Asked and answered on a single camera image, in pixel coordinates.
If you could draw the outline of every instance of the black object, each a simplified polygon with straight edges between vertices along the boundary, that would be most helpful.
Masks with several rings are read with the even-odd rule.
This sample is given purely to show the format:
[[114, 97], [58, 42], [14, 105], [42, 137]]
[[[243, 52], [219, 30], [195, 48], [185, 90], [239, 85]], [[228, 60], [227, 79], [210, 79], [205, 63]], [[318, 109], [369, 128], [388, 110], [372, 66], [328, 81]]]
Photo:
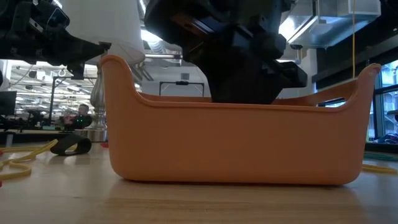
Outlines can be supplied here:
[[22, 129], [42, 129], [43, 125], [48, 124], [47, 119], [44, 118], [44, 115], [42, 115], [42, 110], [27, 110], [29, 113], [26, 121], [26, 126], [21, 126]]
[[365, 151], [398, 154], [398, 145], [367, 142]]
[[[71, 146], [77, 144], [74, 151], [67, 151]], [[88, 138], [81, 137], [77, 134], [69, 134], [68, 136], [58, 139], [58, 143], [51, 148], [51, 152], [58, 156], [75, 156], [86, 154], [91, 149], [91, 141]]]
[[[61, 139], [69, 134], [63, 134], [63, 133], [54, 133], [54, 134], [48, 134], [48, 133], [39, 133], [40, 130], [37, 131], [37, 133], [16, 133], [13, 137], [12, 143], [13, 144], [26, 144], [26, 143], [33, 143], [33, 142], [47, 142], [51, 141], [54, 139]], [[0, 134], [0, 145], [4, 145], [6, 143], [6, 135]]]
[[14, 115], [17, 91], [0, 91], [0, 115]]
[[37, 71], [30, 71], [28, 76], [29, 76], [29, 78], [36, 78], [37, 77]]
[[82, 77], [85, 62], [103, 54], [109, 44], [70, 35], [65, 30], [69, 22], [52, 0], [0, 0], [0, 58], [66, 65]]
[[10, 119], [0, 115], [0, 129], [3, 129], [3, 131], [7, 131], [9, 129], [21, 129], [21, 127], [24, 126], [26, 126], [26, 122], [22, 118]]
[[290, 0], [152, 0], [146, 29], [183, 49], [183, 59], [206, 75], [218, 103], [272, 103], [283, 88], [307, 86], [293, 62], [279, 63], [279, 34]]

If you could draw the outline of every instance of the ceiling light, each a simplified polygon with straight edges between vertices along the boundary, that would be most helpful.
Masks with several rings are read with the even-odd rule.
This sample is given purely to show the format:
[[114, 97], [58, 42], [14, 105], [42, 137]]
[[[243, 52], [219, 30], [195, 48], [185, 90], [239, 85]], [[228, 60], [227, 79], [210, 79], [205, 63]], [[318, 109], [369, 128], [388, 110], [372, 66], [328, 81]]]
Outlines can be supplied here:
[[52, 0], [52, 3], [57, 5], [58, 7], [60, 7], [62, 9], [62, 4], [58, 0]]
[[146, 7], [146, 5], [145, 5], [145, 3], [144, 3], [144, 0], [139, 0], [139, 4], [141, 5], [141, 8], [142, 8], [142, 10], [144, 11], [144, 15], [145, 15], [145, 12], [146, 12], [146, 10], [147, 10], [147, 7]]
[[298, 37], [300, 37], [305, 31], [307, 31], [308, 28], [310, 28], [312, 26], [312, 24], [314, 24], [316, 21], [318, 20], [318, 16], [315, 16], [314, 18], [312, 18], [312, 20], [310, 20], [310, 22], [307, 23], [307, 25], [305, 25], [303, 28], [300, 29], [300, 31], [298, 31], [296, 34], [293, 35], [293, 37], [291, 37], [288, 40], [288, 43], [292, 43], [295, 40], [297, 40]]
[[282, 62], [294, 62], [295, 60], [286, 60], [286, 59], [277, 59], [278, 62], [282, 63]]
[[68, 100], [54, 99], [54, 102], [67, 102]]
[[147, 58], [163, 58], [163, 59], [171, 58], [171, 59], [174, 59], [176, 57], [182, 58], [182, 55], [145, 54], [145, 57], [147, 57]]
[[67, 88], [70, 90], [73, 90], [73, 91], [80, 91], [80, 88], [75, 87], [75, 86], [68, 86]]
[[[51, 93], [18, 93], [18, 95], [51, 96]], [[54, 96], [79, 96], [79, 97], [81, 97], [81, 98], [90, 99], [90, 95], [81, 95], [81, 94], [54, 93]]]
[[279, 26], [279, 33], [282, 34], [286, 40], [289, 40], [294, 35], [294, 21], [291, 18], [286, 18], [286, 20]]
[[59, 80], [59, 79], [57, 79], [56, 82], [59, 84], [70, 85], [68, 82], [65, 82], [65, 81]]
[[88, 90], [85, 90], [85, 89], [80, 89], [80, 91], [85, 91], [86, 93], [90, 93], [91, 94], [91, 91], [88, 91]]
[[160, 37], [149, 32], [148, 30], [141, 30], [141, 39], [146, 42], [158, 42], [162, 40]]

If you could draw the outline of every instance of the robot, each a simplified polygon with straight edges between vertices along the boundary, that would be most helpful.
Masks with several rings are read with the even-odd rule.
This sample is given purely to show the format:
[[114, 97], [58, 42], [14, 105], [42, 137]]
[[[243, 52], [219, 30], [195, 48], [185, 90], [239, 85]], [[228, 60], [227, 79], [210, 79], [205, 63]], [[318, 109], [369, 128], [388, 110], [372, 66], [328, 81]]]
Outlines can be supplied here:
[[[278, 34], [291, 0], [151, 0], [146, 29], [183, 49], [183, 59], [206, 75], [215, 103], [271, 104], [283, 88], [307, 85]], [[67, 65], [76, 77], [84, 63], [109, 49], [71, 36], [68, 16], [52, 0], [0, 0], [0, 58]]]
[[281, 15], [291, 0], [151, 0], [149, 32], [183, 49], [206, 75], [216, 103], [270, 104], [283, 88], [307, 85], [293, 62], [279, 63]]
[[66, 65], [82, 78], [85, 62], [110, 46], [70, 35], [69, 22], [53, 0], [0, 0], [0, 58]]

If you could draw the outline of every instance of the yellow cable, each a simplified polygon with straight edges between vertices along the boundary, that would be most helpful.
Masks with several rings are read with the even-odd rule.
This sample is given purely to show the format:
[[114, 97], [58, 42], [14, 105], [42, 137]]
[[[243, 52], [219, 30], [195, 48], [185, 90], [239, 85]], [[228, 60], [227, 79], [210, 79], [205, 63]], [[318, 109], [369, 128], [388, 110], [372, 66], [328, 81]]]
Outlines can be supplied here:
[[355, 6], [356, 0], [353, 0], [353, 79], [355, 79]]
[[398, 174], [398, 170], [396, 169], [390, 167], [368, 165], [368, 164], [362, 164], [362, 171], [382, 173], [382, 174]]
[[[20, 169], [19, 172], [13, 172], [10, 174], [0, 174], [0, 181], [16, 179], [20, 177], [28, 176], [32, 173], [32, 168], [30, 166], [19, 164], [20, 162], [33, 160], [37, 155], [49, 151], [54, 145], [58, 143], [57, 140], [53, 140], [41, 147], [10, 147], [10, 148], [0, 148], [3, 153], [13, 153], [13, 152], [30, 152], [26, 156], [22, 156], [17, 159], [8, 159], [5, 161], [0, 161], [0, 171], [3, 170], [4, 166], [9, 165], [10, 168]], [[72, 146], [69, 150], [75, 150], [76, 146]]]

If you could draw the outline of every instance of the table surface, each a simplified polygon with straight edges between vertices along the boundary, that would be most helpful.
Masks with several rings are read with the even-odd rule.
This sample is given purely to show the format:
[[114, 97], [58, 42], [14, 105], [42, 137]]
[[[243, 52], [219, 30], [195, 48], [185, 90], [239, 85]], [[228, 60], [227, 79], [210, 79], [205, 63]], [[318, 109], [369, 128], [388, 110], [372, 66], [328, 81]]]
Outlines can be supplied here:
[[396, 175], [362, 173], [342, 187], [131, 182], [113, 172], [99, 145], [87, 155], [45, 153], [27, 163], [30, 177], [0, 188], [2, 224], [398, 223]]

